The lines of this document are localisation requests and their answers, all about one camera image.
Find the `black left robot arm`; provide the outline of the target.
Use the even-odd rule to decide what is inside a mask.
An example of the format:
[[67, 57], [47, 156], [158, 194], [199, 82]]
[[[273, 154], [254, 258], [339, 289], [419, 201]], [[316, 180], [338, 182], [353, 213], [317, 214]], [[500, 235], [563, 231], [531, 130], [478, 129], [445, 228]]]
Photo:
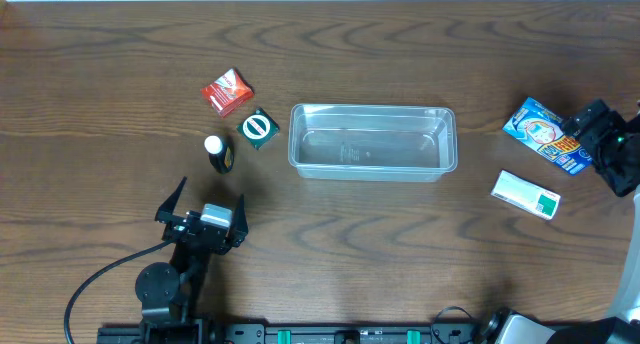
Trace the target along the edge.
[[195, 314], [210, 259], [239, 247], [249, 233], [243, 197], [233, 209], [207, 204], [200, 212], [176, 215], [185, 184], [182, 180], [155, 214], [165, 226], [162, 242], [174, 251], [169, 261], [145, 267], [136, 279], [142, 314], [137, 343], [212, 343], [212, 324]]

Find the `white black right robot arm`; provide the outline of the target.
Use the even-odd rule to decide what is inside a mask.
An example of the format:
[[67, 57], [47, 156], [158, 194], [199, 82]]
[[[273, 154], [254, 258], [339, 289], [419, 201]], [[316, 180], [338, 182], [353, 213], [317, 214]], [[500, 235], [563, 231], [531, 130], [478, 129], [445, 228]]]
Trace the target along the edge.
[[616, 196], [633, 196], [632, 234], [617, 292], [598, 319], [539, 320], [501, 308], [477, 331], [478, 343], [639, 344], [639, 118], [627, 121], [597, 99], [564, 120], [561, 130], [578, 142]]

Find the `blue Kool Fever box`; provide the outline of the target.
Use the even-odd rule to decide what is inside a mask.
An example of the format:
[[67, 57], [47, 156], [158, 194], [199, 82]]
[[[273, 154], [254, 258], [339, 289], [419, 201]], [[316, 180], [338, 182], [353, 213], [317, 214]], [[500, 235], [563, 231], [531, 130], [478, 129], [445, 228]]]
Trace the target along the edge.
[[508, 119], [503, 131], [549, 162], [575, 176], [589, 167], [588, 152], [561, 129], [562, 118], [529, 97]]

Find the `white green Panadol box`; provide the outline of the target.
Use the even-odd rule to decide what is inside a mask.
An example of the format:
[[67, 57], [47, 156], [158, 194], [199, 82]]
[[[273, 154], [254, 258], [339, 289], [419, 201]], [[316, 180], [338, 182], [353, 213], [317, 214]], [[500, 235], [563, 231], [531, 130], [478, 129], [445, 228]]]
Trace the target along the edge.
[[551, 220], [561, 196], [502, 170], [491, 195], [544, 220]]

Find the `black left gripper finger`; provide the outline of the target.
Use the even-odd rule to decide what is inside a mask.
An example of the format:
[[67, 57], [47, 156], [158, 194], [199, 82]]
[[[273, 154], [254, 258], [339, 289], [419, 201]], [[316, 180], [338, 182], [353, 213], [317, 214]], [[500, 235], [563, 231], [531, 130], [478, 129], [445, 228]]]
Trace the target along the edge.
[[249, 233], [249, 227], [245, 212], [245, 199], [241, 195], [233, 211], [231, 227], [229, 231], [229, 243], [232, 247], [239, 247]]
[[154, 218], [156, 222], [174, 224], [182, 220], [182, 217], [176, 216], [174, 211], [186, 182], [187, 177], [183, 177], [174, 192], [159, 206]]

